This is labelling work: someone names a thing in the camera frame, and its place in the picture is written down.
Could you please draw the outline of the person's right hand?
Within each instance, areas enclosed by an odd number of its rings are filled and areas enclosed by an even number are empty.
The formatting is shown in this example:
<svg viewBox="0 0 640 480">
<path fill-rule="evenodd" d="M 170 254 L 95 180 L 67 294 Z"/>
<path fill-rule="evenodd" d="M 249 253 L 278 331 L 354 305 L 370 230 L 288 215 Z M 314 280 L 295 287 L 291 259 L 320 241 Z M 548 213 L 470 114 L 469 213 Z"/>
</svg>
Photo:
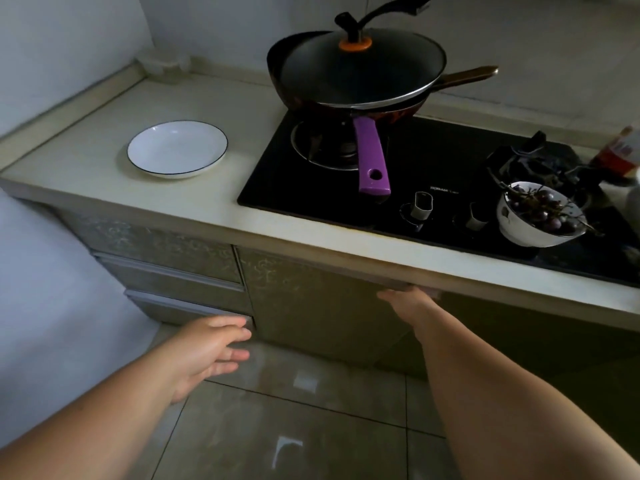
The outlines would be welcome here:
<svg viewBox="0 0 640 480">
<path fill-rule="evenodd" d="M 403 303 L 401 307 L 392 309 L 412 328 L 418 341 L 423 344 L 428 332 L 434 329 L 434 324 L 441 321 L 446 313 L 417 287 L 398 291 L 403 292 Z"/>
</svg>

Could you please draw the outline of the person's left hand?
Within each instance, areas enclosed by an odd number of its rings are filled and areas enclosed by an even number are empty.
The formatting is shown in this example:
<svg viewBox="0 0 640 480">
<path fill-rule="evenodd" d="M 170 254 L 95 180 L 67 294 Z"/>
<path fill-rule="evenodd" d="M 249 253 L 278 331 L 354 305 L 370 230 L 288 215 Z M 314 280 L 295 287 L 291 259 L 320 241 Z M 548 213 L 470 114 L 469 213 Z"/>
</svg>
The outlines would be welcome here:
<svg viewBox="0 0 640 480">
<path fill-rule="evenodd" d="M 172 364 L 177 368 L 177 382 L 171 399 L 172 404 L 180 403 L 201 382 L 213 377 L 207 376 L 206 373 L 206 342 L 209 330 L 206 318 L 208 317 L 189 322 L 166 343 Z"/>
</svg>

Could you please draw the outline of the patterned cabinet door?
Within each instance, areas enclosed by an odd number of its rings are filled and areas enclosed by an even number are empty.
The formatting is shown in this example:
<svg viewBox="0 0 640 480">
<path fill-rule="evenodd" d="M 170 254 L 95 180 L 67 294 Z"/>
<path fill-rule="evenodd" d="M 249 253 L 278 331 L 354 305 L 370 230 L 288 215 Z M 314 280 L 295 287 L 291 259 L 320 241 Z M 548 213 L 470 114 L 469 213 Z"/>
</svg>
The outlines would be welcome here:
<svg viewBox="0 0 640 480">
<path fill-rule="evenodd" d="M 382 285 L 247 248 L 236 256 L 262 340 L 427 379 L 411 328 L 377 297 Z"/>
</svg>

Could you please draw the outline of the person's right forearm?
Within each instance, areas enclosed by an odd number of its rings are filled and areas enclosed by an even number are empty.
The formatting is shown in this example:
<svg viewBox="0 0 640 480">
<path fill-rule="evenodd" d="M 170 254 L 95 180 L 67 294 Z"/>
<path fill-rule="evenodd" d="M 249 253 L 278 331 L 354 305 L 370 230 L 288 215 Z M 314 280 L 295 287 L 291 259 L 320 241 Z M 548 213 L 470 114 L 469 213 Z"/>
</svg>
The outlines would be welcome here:
<svg viewBox="0 0 640 480">
<path fill-rule="evenodd" d="M 451 314 L 428 308 L 414 329 L 464 480 L 640 480 L 587 414 Z"/>
</svg>

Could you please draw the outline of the person's left forearm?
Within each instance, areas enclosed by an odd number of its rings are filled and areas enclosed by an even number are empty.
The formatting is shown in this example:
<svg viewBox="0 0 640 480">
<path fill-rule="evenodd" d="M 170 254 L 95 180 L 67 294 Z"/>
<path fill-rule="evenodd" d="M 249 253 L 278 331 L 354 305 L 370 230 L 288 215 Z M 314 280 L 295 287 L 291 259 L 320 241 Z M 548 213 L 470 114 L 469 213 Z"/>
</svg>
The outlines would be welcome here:
<svg viewBox="0 0 640 480">
<path fill-rule="evenodd" d="M 140 357 L 0 449 L 0 480 L 124 480 L 194 379 L 160 349 Z"/>
</svg>

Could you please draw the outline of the silver stove knob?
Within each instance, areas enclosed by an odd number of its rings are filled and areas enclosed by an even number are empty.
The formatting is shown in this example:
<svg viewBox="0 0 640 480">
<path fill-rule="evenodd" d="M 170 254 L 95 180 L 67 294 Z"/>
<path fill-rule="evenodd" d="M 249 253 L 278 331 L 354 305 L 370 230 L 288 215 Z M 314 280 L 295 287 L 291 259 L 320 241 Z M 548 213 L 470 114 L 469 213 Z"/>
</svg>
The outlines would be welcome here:
<svg viewBox="0 0 640 480">
<path fill-rule="evenodd" d="M 424 222 L 430 217 L 433 207 L 433 196 L 428 192 L 418 191 L 414 194 L 414 200 L 410 206 L 410 217 L 416 221 Z"/>
<path fill-rule="evenodd" d="M 473 201 L 469 203 L 468 216 L 464 226 L 471 232 L 480 232 L 490 219 L 490 210 L 487 206 L 482 202 Z"/>
</svg>

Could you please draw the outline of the large patterned cabinet drawer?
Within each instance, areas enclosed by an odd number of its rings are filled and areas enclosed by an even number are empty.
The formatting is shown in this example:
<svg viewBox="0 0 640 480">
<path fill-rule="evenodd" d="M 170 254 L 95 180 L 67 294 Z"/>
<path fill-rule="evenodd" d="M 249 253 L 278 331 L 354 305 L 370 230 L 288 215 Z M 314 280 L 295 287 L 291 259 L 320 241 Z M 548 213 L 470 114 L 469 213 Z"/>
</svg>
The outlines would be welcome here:
<svg viewBox="0 0 640 480">
<path fill-rule="evenodd" d="M 226 282 L 242 281 L 230 244 L 68 210 L 55 213 L 91 250 Z"/>
</svg>

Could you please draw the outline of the black glass gas cooktop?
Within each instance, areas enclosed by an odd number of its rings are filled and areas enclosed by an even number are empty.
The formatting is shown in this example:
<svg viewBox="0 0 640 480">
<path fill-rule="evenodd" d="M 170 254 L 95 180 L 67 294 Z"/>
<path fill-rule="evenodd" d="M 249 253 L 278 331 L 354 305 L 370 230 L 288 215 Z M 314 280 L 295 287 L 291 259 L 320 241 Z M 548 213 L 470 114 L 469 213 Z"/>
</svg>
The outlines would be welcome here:
<svg viewBox="0 0 640 480">
<path fill-rule="evenodd" d="M 238 204 L 640 288 L 640 238 L 599 187 L 581 208 L 604 233 L 601 237 L 585 233 L 535 249 L 517 246 L 501 234 L 495 215 L 500 188 L 488 175 L 486 160 L 499 147 L 521 144 L 526 137 L 418 117 L 396 123 L 380 132 L 391 189 L 380 202 L 358 192 L 357 171 L 323 169 L 300 157 L 290 142 L 298 122 L 293 113 L 286 114 Z M 418 191 L 434 199 L 424 222 L 410 217 Z M 473 201 L 490 210 L 491 219 L 480 232 L 464 226 Z"/>
</svg>

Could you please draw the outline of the white bowl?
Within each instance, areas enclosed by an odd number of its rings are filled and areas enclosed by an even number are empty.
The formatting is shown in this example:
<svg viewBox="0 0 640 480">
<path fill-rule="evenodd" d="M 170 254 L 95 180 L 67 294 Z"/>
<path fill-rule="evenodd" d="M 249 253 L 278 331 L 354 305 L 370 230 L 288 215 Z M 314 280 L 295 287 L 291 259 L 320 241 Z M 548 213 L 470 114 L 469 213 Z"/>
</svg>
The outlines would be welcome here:
<svg viewBox="0 0 640 480">
<path fill-rule="evenodd" d="M 498 217 L 497 209 L 500 198 L 496 208 L 496 217 L 499 230 L 507 240 L 518 246 L 531 248 L 549 248 L 567 242 L 564 238 L 546 235 L 537 230 L 526 230 L 524 224 L 516 217 L 510 217 L 509 219 Z"/>
</svg>

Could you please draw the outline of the bunch of dark grapes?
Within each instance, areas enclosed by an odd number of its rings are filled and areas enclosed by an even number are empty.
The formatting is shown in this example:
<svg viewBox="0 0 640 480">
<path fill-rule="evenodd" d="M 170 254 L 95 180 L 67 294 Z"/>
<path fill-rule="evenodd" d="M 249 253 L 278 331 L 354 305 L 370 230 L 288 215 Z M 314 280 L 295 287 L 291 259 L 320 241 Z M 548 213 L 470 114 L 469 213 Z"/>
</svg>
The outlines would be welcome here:
<svg viewBox="0 0 640 480">
<path fill-rule="evenodd" d="M 604 235 L 592 226 L 574 201 L 556 190 L 533 182 L 506 184 L 488 168 L 488 175 L 500 188 L 502 195 L 497 209 L 498 217 L 516 217 L 526 230 L 537 230 L 546 235 L 576 239 L 585 233 L 597 237 Z"/>
</svg>

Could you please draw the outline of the black burner grate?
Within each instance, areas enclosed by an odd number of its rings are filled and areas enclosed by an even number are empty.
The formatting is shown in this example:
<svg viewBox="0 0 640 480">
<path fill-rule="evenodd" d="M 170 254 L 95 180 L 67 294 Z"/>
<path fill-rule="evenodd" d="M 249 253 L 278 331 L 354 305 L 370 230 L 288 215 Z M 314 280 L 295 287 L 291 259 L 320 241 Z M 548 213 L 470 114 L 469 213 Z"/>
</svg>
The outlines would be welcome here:
<svg viewBox="0 0 640 480">
<path fill-rule="evenodd" d="M 550 143 L 542 131 L 521 144 L 501 146 L 486 160 L 492 179 L 505 187 L 514 182 L 547 186 L 584 207 L 601 182 L 612 176 L 608 169 L 585 163 L 570 146 Z"/>
</svg>

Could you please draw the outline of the white plate with black rim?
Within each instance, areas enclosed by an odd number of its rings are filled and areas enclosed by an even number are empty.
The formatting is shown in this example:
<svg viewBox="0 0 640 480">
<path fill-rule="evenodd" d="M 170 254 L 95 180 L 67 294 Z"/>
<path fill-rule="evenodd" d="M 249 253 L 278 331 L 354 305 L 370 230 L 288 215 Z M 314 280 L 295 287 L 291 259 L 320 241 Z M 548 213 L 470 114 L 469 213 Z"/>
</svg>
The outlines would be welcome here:
<svg viewBox="0 0 640 480">
<path fill-rule="evenodd" d="M 160 123 L 132 138 L 128 161 L 144 174 L 162 179 L 196 177 L 219 164 L 228 138 L 218 127 L 192 120 Z"/>
</svg>

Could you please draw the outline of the red and white packet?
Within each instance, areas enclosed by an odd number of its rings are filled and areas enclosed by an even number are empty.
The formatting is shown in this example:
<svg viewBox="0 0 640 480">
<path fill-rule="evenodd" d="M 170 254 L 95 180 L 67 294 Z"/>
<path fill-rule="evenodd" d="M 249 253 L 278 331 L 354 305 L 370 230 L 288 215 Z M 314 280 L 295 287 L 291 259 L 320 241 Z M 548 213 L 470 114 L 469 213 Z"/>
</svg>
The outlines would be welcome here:
<svg viewBox="0 0 640 480">
<path fill-rule="evenodd" d="M 619 177 L 626 177 L 640 167 L 640 126 L 622 129 L 596 154 L 593 162 Z"/>
</svg>

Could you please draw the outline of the purple-handled pan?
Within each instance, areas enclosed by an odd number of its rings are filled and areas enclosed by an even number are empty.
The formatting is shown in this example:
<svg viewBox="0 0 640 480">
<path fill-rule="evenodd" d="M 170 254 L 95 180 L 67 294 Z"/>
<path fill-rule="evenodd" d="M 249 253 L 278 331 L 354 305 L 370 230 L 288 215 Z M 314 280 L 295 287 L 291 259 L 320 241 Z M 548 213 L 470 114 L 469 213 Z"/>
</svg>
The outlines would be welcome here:
<svg viewBox="0 0 640 480">
<path fill-rule="evenodd" d="M 396 122 L 414 115 L 427 99 L 427 94 L 412 97 L 396 104 L 376 109 L 331 107 L 305 104 L 300 110 L 300 121 L 338 123 L 351 121 L 358 147 L 358 190 L 360 193 L 385 200 L 391 193 L 385 146 L 382 133 Z"/>
</svg>

